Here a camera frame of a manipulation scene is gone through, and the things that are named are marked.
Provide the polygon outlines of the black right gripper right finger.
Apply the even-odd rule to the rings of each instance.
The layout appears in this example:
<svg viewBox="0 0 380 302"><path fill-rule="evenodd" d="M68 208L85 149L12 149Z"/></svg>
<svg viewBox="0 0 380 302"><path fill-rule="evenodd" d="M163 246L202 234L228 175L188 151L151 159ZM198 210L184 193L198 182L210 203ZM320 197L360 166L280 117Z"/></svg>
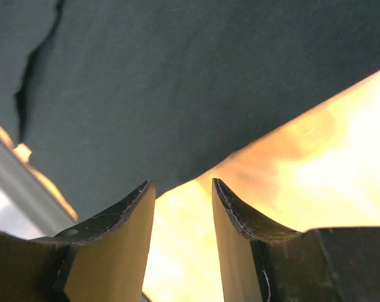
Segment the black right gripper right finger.
<svg viewBox="0 0 380 302"><path fill-rule="evenodd" d="M380 227L298 232L212 181L225 301L380 301Z"/></svg>

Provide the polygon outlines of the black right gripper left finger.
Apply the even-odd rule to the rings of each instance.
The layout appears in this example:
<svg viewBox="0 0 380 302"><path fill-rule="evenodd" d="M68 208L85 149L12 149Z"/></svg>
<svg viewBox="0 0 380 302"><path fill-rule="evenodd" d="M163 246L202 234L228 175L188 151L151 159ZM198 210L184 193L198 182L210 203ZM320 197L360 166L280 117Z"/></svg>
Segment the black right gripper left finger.
<svg viewBox="0 0 380 302"><path fill-rule="evenodd" d="M146 181L55 237L0 232L0 301L140 301L154 207Z"/></svg>

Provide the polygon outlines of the black t shirt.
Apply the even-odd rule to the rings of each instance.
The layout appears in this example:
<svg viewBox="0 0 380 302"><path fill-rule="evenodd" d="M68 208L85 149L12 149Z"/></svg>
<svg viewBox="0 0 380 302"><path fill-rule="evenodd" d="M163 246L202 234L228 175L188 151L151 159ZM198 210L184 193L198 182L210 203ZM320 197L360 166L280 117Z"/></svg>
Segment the black t shirt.
<svg viewBox="0 0 380 302"><path fill-rule="evenodd" d="M380 69L380 1L0 1L0 125L82 219Z"/></svg>

